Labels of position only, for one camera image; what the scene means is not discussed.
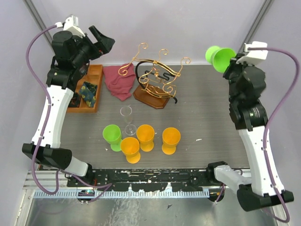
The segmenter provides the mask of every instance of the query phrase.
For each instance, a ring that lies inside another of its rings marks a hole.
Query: gray floor
[[[244,212],[227,189],[215,204],[207,198],[34,199],[27,226],[274,226],[260,210]]]
[[[121,102],[110,94],[103,80],[98,113],[68,113],[61,147],[71,149],[75,157],[94,168],[204,168],[214,161],[248,167],[243,143],[229,117],[228,83],[222,74],[209,65],[187,65],[176,84],[178,103],[175,105],[171,99],[164,109],[155,110],[134,97]],[[137,164],[128,163],[122,152],[111,151],[102,137],[104,127],[109,124],[124,129],[119,111],[125,105],[133,109],[136,127],[149,124],[156,131],[155,148],[149,153],[141,151]],[[167,127],[178,128],[182,135],[175,154],[170,156],[161,151],[162,132]]]

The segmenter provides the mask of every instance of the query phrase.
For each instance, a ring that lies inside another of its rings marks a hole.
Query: metal beam
[[[32,0],[23,0],[23,2],[25,3],[26,7],[28,8],[30,14],[32,15],[34,21],[37,23],[38,27],[41,30],[46,29],[46,25],[44,24],[44,21],[42,20],[40,14],[38,13],[36,7],[34,6],[34,3],[32,2]],[[44,34],[46,41],[48,42],[48,44],[51,46],[51,42],[52,42],[52,37],[50,35],[49,32],[46,32]]]
[[[253,21],[253,24],[251,26],[251,28],[248,31],[248,34],[246,35],[243,43],[240,46],[239,52],[242,52],[244,49],[244,44],[245,43],[250,43],[251,39],[253,38],[253,36],[255,35],[259,25],[261,24],[264,16],[267,14],[269,8],[271,7],[271,5],[273,4],[274,0],[265,0],[264,3],[262,4],[255,20]]]

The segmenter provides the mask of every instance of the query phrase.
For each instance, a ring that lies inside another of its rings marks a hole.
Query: white backdrop
[[[203,64],[209,46],[239,49],[263,0],[33,0],[33,3],[46,26],[74,14],[90,38],[91,25],[114,38],[112,51],[96,63],[126,63],[135,56],[137,46],[147,42],[149,48],[142,55],[147,58],[157,58],[158,51],[166,48],[169,55],[164,57],[164,63],[179,64],[187,56],[194,64]]]

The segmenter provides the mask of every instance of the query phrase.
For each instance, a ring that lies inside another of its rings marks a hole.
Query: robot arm
[[[267,44],[256,41],[246,44],[245,53],[238,53],[231,59],[223,75],[229,81],[230,117],[244,143],[252,179],[239,175],[225,162],[210,163],[207,168],[208,178],[213,182],[220,181],[229,186],[237,194],[238,201],[245,211],[280,204],[262,150],[262,138],[268,118],[259,97],[266,87],[265,73],[255,67],[266,59],[268,51],[248,52],[247,49],[252,47],[267,47]],[[267,142],[269,164],[277,188],[285,202],[292,202],[293,193],[285,190],[278,176],[269,135]]]
[[[47,74],[47,91],[52,106],[44,137],[38,149],[36,163],[62,169],[83,177],[87,182],[93,178],[92,166],[76,159],[71,150],[60,148],[63,121],[78,81],[87,74],[89,61],[108,53],[115,40],[102,35],[94,26],[89,27],[97,42],[92,43],[87,34],[78,28],[78,19],[70,16],[64,23],[56,23],[63,31],[53,36],[55,56]],[[22,151],[32,159],[48,111],[45,101],[42,117],[30,144],[23,144]]]

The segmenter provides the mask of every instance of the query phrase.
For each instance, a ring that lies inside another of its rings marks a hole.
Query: wooden box
[[[68,107],[68,113],[96,113],[98,110],[99,98],[100,98],[100,89],[102,87],[103,81],[103,66],[102,65],[90,65],[88,73],[77,83],[75,92],[79,92],[79,89],[82,87],[84,81],[90,82],[97,85],[96,91],[96,102],[94,107],[88,107],[83,99],[80,101],[79,107]]]

